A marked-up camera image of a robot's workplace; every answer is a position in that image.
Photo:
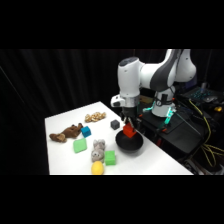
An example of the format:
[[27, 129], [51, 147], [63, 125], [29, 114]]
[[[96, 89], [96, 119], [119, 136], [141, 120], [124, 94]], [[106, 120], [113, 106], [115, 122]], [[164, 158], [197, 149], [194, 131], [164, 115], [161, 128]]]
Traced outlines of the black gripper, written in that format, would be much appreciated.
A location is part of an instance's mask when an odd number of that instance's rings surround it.
[[120, 113], [121, 121], [126, 125], [128, 119], [132, 128], [136, 128], [135, 121], [137, 117], [137, 108], [136, 107], [123, 107]]

